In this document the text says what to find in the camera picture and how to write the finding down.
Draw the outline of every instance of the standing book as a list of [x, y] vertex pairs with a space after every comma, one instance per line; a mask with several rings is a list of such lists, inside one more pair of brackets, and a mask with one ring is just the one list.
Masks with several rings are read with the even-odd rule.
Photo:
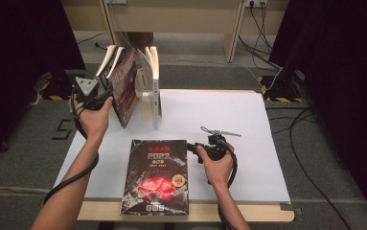
[[186, 140], [132, 140], [121, 214], [187, 216]]
[[159, 87], [159, 59], [155, 46], [146, 47], [145, 53], [138, 50], [142, 69], [138, 72], [136, 89], [140, 94], [143, 118], [152, 119], [154, 129], [159, 128], [162, 106]]
[[127, 51], [124, 47], [114, 45], [107, 47], [107, 54], [97, 77], [103, 88], [111, 84], [114, 97], [113, 108], [122, 127], [127, 126], [135, 105], [138, 103], [135, 94], [136, 73], [133, 50]]

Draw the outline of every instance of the electrical socket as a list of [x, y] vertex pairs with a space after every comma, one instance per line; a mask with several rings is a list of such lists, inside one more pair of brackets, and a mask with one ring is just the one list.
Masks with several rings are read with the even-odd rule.
[[260, 8], [261, 7], [261, 3], [264, 3], [264, 5], [266, 6], [267, 4], [267, 0], [246, 0], [246, 7], [249, 7], [249, 3], [251, 1], [254, 1], [254, 8]]

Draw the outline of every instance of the table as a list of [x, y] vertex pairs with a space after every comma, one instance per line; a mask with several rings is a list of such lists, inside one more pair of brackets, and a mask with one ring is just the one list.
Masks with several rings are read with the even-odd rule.
[[[214, 191], [207, 185], [203, 166], [189, 152], [190, 205], [187, 217], [159, 217], [150, 220], [120, 215], [130, 141], [186, 139], [189, 143], [207, 144], [207, 133], [200, 129], [205, 126], [242, 135], [226, 138], [236, 148], [239, 159], [237, 176], [230, 190], [245, 219], [293, 220], [293, 211], [286, 210], [290, 198], [274, 149], [261, 94], [251, 91], [161, 90], [161, 102], [163, 119], [158, 130], [153, 129], [151, 121], [141, 119], [139, 105], [125, 129], [121, 127], [115, 113], [110, 114], [109, 128], [99, 150], [101, 160], [91, 174], [79, 219], [219, 221]], [[57, 177], [57, 184], [83, 142], [82, 136], [77, 133]]]
[[114, 44], [125, 46], [120, 32], [221, 34], [225, 59], [232, 62], [244, 0], [127, 0], [126, 5], [101, 2]]

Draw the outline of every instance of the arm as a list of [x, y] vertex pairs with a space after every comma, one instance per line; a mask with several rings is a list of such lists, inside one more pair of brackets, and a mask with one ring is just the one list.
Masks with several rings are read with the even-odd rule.
[[237, 229], [250, 229], [234, 198], [232, 198], [231, 193], [228, 190], [227, 181], [233, 167], [231, 153], [227, 151], [222, 159], [219, 161], [213, 161], [207, 155], [206, 150], [204, 150], [202, 146], [198, 146], [197, 151], [204, 162], [206, 176], [213, 186], [218, 198], [219, 207], [225, 218]]
[[[87, 169], [95, 160], [103, 136], [108, 128], [108, 112], [112, 97], [99, 111], [85, 109], [80, 122], [87, 140], [62, 181]], [[32, 229], [72, 229], [76, 224], [90, 173], [54, 194], [37, 215]]]

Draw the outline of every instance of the forearm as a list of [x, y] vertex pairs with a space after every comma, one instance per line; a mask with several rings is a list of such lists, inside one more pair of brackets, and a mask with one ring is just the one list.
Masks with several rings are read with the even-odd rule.
[[[94, 162], [102, 139], [88, 139], [62, 181], [81, 173]], [[33, 229], [72, 229], [84, 200], [90, 173], [65, 186], [46, 202]]]
[[228, 222], [239, 230], [250, 229], [226, 185], [214, 186], [219, 207]]

